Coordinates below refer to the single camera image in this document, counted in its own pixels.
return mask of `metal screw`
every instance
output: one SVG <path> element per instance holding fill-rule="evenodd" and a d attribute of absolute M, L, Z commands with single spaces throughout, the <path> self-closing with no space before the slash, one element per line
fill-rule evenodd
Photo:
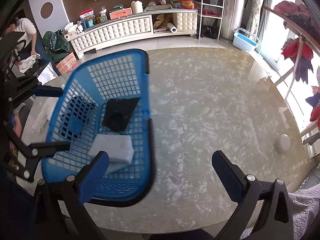
<path fill-rule="evenodd" d="M 38 155 L 38 150 L 37 150 L 36 148 L 34 148 L 34 149 L 32 150 L 32 155 L 33 155 L 33 156 L 37 156 L 37 155 Z"/>
<path fill-rule="evenodd" d="M 44 183 L 45 183 L 45 180 L 44 180 L 44 179 L 40 179 L 40 180 L 38 181 L 38 185 L 40 185 L 40 186 L 42 186 Z"/>
<path fill-rule="evenodd" d="M 69 182 L 74 181 L 75 178 L 76 178 L 76 177 L 75 177 L 74 175 L 69 175 L 69 176 L 67 177 L 67 181 L 69 181 Z"/>
<path fill-rule="evenodd" d="M 249 181 L 255 181 L 256 177 L 253 176 L 252 174 L 247 175 L 247 180 Z"/>
<path fill-rule="evenodd" d="M 277 179 L 277 183 L 280 184 L 280 185 L 283 185 L 284 181 L 282 179 Z"/>
<path fill-rule="evenodd" d="M 29 171 L 24 171 L 23 176 L 28 179 L 30 176 L 30 172 Z"/>

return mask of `woman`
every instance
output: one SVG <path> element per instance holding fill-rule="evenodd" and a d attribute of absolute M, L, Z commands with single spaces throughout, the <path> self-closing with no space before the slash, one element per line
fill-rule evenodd
<path fill-rule="evenodd" d="M 9 32 L 24 33 L 24 35 L 19 39 L 19 41 L 26 40 L 25 48 L 23 48 L 23 43 L 17 46 L 17 51 L 19 51 L 20 59 L 26 59 L 38 53 L 41 55 L 41 59 L 39 59 L 39 63 L 41 66 L 47 65 L 49 62 L 51 62 L 52 68 L 57 73 L 57 75 L 61 75 L 53 60 L 44 52 L 42 43 L 39 37 L 37 37 L 37 30 L 29 19 L 21 18 L 19 20 L 16 20 L 14 17 L 9 22 L 7 28 L 4 31 L 4 34 L 8 34 Z"/>

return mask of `gray knit fabric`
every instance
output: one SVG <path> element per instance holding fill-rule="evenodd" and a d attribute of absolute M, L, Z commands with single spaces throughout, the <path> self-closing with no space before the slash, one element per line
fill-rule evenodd
<path fill-rule="evenodd" d="M 294 240 L 299 240 L 320 211 L 320 184 L 288 195 L 292 205 Z M 252 228 L 246 229 L 240 239 L 249 236 L 251 231 Z"/>

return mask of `plastic bin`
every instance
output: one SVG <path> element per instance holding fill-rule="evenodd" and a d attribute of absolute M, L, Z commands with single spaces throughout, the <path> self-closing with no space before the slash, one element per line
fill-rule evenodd
<path fill-rule="evenodd" d="M 73 71 L 57 102 L 47 135 L 47 141 L 66 140 L 71 147 L 42 161 L 43 176 L 48 182 L 76 175 L 91 162 L 93 157 L 88 153 L 96 134 L 111 132 L 102 126 L 109 99 L 140 97 L 128 127 L 122 132 L 132 139 L 132 164 L 105 175 L 91 203 L 130 206 L 149 192 L 155 176 L 155 161 L 148 73 L 148 54 L 139 49 L 99 57 Z"/>
<path fill-rule="evenodd" d="M 251 40 L 249 37 L 239 33 L 239 31 L 249 34 L 250 37 L 254 38 L 254 41 Z M 234 39 L 232 44 L 238 49 L 250 52 L 250 51 L 253 51 L 259 45 L 259 43 L 260 43 L 260 40 L 257 36 L 254 36 L 252 33 L 250 33 L 249 31 L 243 28 L 238 28 L 234 34 Z"/>

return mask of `round table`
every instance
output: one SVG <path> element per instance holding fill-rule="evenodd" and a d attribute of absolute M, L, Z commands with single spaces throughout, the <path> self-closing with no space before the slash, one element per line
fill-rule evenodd
<path fill-rule="evenodd" d="M 138 204 L 114 208 L 86 203 L 99 227 L 135 232 L 191 230 L 227 220 L 231 202 L 212 164 L 222 150 L 245 174 L 291 182 L 308 158 L 290 109 L 252 57 L 238 49 L 183 48 L 149 51 L 150 107 L 154 123 L 156 179 Z M 51 81 L 61 86 L 69 75 Z M 46 98 L 36 98 L 22 139 L 45 141 L 32 130 Z M 282 134 L 291 148 L 274 144 Z M 36 181 L 41 178 L 40 167 Z M 36 183 L 20 184 L 33 192 Z"/>

